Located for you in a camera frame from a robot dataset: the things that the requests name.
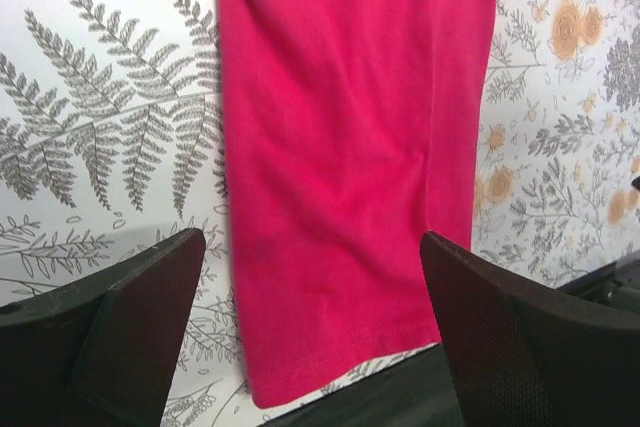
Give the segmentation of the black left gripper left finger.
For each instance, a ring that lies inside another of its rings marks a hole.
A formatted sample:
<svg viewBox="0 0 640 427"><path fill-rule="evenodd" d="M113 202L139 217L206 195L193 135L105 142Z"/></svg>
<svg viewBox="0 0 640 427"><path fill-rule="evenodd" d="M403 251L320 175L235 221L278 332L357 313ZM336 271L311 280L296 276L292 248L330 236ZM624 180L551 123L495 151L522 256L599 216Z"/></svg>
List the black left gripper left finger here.
<svg viewBox="0 0 640 427"><path fill-rule="evenodd" d="M2 425L159 425L205 250L203 232L184 229L2 306Z"/></svg>

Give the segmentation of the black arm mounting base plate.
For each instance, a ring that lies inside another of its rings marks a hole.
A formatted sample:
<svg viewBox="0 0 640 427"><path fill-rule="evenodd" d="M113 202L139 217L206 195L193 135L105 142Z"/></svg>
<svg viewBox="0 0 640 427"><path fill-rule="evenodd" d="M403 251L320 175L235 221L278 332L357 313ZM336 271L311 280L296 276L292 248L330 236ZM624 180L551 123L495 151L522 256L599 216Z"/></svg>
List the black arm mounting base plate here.
<svg viewBox="0 0 640 427"><path fill-rule="evenodd" d="M560 287L609 306L631 306L625 288L639 287L639 253L621 258ZM349 387L264 423L271 427L399 426L465 424L442 347L432 347Z"/></svg>

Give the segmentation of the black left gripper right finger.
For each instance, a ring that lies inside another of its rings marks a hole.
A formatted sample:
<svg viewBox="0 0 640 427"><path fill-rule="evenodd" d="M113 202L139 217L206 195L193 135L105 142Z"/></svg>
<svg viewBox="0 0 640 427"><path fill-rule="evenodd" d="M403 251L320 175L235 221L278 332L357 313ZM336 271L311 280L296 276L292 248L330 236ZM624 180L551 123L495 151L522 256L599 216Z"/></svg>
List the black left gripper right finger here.
<svg viewBox="0 0 640 427"><path fill-rule="evenodd" d="M639 257L559 288L427 233L420 256L468 426L635 426Z"/></svg>

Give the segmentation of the pink t shirt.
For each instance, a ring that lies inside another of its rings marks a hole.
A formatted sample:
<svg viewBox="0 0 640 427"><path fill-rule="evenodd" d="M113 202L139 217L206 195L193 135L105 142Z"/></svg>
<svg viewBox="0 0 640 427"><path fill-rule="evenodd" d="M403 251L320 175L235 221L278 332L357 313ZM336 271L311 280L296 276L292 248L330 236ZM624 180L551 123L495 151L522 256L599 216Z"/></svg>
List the pink t shirt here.
<svg viewBox="0 0 640 427"><path fill-rule="evenodd" d="M422 235L468 247L496 0L218 0L231 264L271 408L440 339Z"/></svg>

